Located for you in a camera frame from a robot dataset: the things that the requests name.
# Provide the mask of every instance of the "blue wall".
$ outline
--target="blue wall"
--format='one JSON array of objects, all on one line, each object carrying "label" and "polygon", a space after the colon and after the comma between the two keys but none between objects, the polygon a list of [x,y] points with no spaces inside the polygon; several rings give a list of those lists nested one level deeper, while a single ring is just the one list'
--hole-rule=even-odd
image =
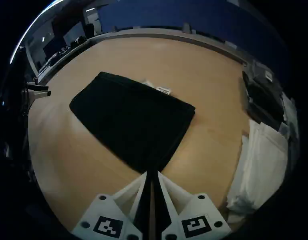
[{"label": "blue wall", "polygon": [[289,72],[288,51],[247,11],[225,0],[120,0],[99,10],[104,32],[112,26],[176,26],[230,41],[270,67],[282,85]]}]

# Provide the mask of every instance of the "desk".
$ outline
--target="desk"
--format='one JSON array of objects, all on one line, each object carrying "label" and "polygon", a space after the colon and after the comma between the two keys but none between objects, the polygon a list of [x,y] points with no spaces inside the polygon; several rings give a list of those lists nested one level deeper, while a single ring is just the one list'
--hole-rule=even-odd
[{"label": "desk", "polygon": [[140,174],[100,144],[69,109],[100,71],[155,86],[196,107],[163,174],[190,193],[226,202],[249,117],[241,103],[242,67],[212,50],[162,38],[104,40],[64,66],[35,100],[28,134],[39,186],[60,222],[72,230],[98,193],[113,194]]},{"label": "desk", "polygon": [[67,53],[65,56],[63,56],[61,59],[59,59],[54,65],[48,66],[39,73],[38,75],[38,83],[41,82],[49,73],[51,73],[56,67],[58,67],[63,61],[65,61],[67,58],[69,58],[73,53],[77,52],[78,50],[82,49],[83,47],[87,46],[90,42],[87,40],[78,47],[75,47],[73,50],[71,50],[69,53]]}]

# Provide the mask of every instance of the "computer monitor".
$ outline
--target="computer monitor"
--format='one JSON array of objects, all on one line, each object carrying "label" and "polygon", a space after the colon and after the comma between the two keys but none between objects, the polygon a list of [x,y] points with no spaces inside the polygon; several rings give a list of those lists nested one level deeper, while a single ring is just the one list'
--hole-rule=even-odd
[{"label": "computer monitor", "polygon": [[65,46],[66,42],[63,37],[54,37],[45,47],[43,47],[46,60],[50,59],[52,55],[59,52]]}]

